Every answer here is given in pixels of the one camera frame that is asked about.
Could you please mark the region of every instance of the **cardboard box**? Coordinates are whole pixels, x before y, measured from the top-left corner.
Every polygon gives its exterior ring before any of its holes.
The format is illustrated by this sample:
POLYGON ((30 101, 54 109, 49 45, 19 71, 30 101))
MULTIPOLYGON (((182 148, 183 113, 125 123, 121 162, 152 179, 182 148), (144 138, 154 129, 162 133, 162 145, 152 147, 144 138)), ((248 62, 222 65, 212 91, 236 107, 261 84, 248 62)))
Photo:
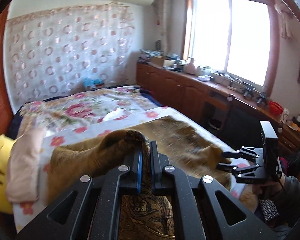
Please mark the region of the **cardboard box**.
POLYGON ((164 59, 163 57, 152 57, 149 65, 153 67, 163 68, 171 67, 175 63, 175 60, 164 59))

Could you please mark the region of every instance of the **white vase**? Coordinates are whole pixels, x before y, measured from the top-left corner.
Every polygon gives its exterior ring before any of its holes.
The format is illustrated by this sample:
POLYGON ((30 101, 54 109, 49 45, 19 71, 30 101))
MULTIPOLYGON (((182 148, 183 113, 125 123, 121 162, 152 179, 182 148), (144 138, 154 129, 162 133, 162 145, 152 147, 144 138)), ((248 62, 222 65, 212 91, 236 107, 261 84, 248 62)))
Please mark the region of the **white vase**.
POLYGON ((186 66, 186 72, 195 75, 197 67, 194 65, 194 59, 190 58, 189 64, 186 66))

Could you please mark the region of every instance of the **patterned wall curtain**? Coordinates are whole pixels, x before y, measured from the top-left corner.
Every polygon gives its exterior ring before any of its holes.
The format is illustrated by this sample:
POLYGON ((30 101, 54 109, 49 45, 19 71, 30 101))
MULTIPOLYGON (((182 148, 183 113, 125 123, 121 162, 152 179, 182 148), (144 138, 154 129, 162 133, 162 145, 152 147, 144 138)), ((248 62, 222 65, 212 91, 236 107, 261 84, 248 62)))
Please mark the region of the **patterned wall curtain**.
POLYGON ((164 55, 169 53, 168 28, 171 12, 171 0, 158 0, 158 23, 160 25, 161 50, 164 55))
POLYGON ((84 77, 126 83, 133 13, 120 4, 40 11, 7 21, 4 73, 10 103, 83 91, 84 77))

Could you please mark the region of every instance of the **gray sleeve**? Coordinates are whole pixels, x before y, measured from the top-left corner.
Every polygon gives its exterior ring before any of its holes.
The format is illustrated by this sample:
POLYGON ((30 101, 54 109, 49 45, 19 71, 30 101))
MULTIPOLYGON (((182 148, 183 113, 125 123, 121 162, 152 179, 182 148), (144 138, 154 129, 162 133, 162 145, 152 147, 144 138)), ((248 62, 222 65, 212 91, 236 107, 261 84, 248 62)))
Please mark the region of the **gray sleeve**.
POLYGON ((300 182, 295 177, 286 177, 284 189, 271 197, 278 213, 293 227, 300 218, 300 182))

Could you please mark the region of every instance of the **gold patterned cloth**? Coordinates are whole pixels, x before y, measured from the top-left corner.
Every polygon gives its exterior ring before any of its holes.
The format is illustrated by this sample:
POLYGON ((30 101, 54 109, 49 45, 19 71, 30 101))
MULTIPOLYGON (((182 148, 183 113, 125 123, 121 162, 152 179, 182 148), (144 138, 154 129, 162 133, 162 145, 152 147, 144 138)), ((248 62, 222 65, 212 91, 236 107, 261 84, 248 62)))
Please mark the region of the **gold patterned cloth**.
POLYGON ((229 190, 230 175, 215 170, 219 162, 230 163, 221 157, 222 150, 200 137, 188 124, 163 117, 128 130, 57 147, 48 173, 48 204, 80 176, 104 175, 122 164, 136 147, 141 147, 141 194, 122 198, 119 239, 174 239, 169 198, 154 196, 151 191, 150 140, 157 141, 159 152, 168 155, 172 165, 191 176, 212 175, 229 190))

